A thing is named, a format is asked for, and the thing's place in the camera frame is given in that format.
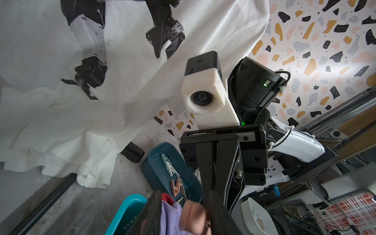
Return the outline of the purple garment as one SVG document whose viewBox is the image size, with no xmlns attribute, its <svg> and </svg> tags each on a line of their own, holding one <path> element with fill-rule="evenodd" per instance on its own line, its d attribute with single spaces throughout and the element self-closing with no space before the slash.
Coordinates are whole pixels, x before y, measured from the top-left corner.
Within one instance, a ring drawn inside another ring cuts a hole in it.
<svg viewBox="0 0 376 235">
<path fill-rule="evenodd" d="M 181 213 L 182 206 L 179 203 L 170 205 L 166 201 L 162 201 L 161 235 L 191 235 L 191 233 L 179 229 Z"/>
</svg>

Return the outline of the dark teal clothespin bin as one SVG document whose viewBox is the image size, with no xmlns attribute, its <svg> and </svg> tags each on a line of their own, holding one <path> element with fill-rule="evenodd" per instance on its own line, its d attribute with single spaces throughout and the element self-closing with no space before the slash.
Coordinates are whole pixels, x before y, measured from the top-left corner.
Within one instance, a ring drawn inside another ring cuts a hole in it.
<svg viewBox="0 0 376 235">
<path fill-rule="evenodd" d="M 182 206 L 187 200 L 201 203 L 202 186 L 172 144 L 164 142 L 151 149 L 141 171 L 153 190 L 168 194 Z"/>
</svg>

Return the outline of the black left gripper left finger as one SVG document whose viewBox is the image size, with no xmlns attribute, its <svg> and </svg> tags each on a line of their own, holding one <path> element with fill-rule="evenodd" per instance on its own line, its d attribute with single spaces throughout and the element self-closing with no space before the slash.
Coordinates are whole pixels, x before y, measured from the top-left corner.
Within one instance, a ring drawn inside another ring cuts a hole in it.
<svg viewBox="0 0 376 235">
<path fill-rule="evenodd" d="M 162 193 L 154 191 L 127 232 L 128 235 L 159 235 L 161 233 Z"/>
</svg>

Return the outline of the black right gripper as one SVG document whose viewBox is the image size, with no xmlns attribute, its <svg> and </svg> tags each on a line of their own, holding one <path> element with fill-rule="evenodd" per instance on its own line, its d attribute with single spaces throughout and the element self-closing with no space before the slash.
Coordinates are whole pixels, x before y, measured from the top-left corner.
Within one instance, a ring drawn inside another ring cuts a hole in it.
<svg viewBox="0 0 376 235">
<path fill-rule="evenodd" d="M 232 212 L 245 184 L 266 184 L 267 136 L 260 124 L 183 134 L 179 148 L 187 166 L 200 171 L 204 206 L 218 206 L 218 193 Z"/>
</svg>

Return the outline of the teal laundry basket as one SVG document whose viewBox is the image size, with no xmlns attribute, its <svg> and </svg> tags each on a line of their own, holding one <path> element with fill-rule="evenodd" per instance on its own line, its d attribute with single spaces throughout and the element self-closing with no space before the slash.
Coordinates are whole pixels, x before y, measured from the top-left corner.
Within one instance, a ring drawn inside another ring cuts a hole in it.
<svg viewBox="0 0 376 235">
<path fill-rule="evenodd" d="M 121 204 L 105 235 L 127 235 L 148 199 L 140 194 L 128 196 Z"/>
</svg>

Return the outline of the dark grey clothes rack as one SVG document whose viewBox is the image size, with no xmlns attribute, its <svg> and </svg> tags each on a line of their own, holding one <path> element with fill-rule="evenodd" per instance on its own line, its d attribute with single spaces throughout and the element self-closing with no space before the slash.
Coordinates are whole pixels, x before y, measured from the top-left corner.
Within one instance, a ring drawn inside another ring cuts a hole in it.
<svg viewBox="0 0 376 235">
<path fill-rule="evenodd" d="M 132 163 L 139 163 L 145 152 L 133 142 L 130 142 L 121 152 Z M 47 213 L 61 196 L 76 181 L 77 174 L 70 173 L 63 181 L 44 198 L 10 233 L 9 235 L 26 235 L 28 231 Z"/>
</svg>

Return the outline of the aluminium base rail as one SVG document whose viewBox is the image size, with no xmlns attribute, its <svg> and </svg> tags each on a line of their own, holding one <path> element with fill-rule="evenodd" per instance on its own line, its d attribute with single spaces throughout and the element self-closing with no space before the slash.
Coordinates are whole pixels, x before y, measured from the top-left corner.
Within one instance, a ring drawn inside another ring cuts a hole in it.
<svg viewBox="0 0 376 235">
<path fill-rule="evenodd" d="M 362 134 L 374 128 L 376 126 L 376 120 L 373 119 L 369 124 L 347 138 L 341 138 L 339 136 L 330 138 L 330 132 L 336 131 L 340 125 L 360 116 L 365 111 L 375 107 L 375 105 L 376 87 L 372 86 L 338 107 L 331 109 L 329 113 L 323 115 L 318 120 L 312 121 L 303 128 L 303 131 L 315 135 L 317 139 L 338 141 L 333 147 L 333 151 L 338 151 Z"/>
</svg>

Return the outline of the white bowl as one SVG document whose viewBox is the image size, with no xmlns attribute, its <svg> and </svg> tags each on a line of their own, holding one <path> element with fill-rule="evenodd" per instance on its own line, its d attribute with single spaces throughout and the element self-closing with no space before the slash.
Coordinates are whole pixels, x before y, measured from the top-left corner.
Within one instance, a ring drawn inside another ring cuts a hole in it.
<svg viewBox="0 0 376 235">
<path fill-rule="evenodd" d="M 241 212 L 246 228 L 253 235 L 278 235 L 268 211 L 252 198 L 241 204 Z"/>
</svg>

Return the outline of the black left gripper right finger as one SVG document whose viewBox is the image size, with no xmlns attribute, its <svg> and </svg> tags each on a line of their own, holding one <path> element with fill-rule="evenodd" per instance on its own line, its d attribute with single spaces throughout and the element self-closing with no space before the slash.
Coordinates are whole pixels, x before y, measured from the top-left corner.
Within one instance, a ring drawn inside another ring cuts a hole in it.
<svg viewBox="0 0 376 235">
<path fill-rule="evenodd" d="M 242 235 L 216 191 L 209 191 L 203 206 L 209 212 L 212 235 Z"/>
</svg>

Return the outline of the white printed t-shirt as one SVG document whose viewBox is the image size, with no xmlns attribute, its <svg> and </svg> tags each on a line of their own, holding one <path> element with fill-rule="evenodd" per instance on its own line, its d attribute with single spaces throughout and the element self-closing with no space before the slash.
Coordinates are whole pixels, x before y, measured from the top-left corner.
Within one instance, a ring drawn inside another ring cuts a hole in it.
<svg viewBox="0 0 376 235">
<path fill-rule="evenodd" d="M 268 1 L 1 1 L 1 164 L 110 186 L 117 155 L 164 104 L 186 62 L 224 73 L 269 20 Z"/>
</svg>

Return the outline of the red garment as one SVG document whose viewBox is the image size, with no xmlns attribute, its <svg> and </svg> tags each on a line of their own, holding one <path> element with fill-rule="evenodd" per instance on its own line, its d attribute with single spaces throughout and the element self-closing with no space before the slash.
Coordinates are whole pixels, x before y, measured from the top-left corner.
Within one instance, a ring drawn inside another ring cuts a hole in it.
<svg viewBox="0 0 376 235">
<path fill-rule="evenodd" d="M 174 199 L 168 193 L 162 193 L 161 199 L 171 206 L 175 203 Z"/>
</svg>

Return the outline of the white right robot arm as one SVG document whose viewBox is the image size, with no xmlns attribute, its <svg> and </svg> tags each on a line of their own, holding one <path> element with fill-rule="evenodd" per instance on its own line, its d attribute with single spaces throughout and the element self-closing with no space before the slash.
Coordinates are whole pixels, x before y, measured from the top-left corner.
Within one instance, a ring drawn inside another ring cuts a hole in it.
<svg viewBox="0 0 376 235">
<path fill-rule="evenodd" d="M 198 129 L 185 132 L 179 147 L 187 166 L 200 171 L 204 204 L 213 190 L 231 211 L 241 198 L 285 182 L 306 185 L 328 201 L 316 176 L 338 156 L 296 121 L 284 124 L 267 109 L 290 77 L 249 57 L 228 77 L 216 52 L 187 61 L 181 95 Z"/>
</svg>

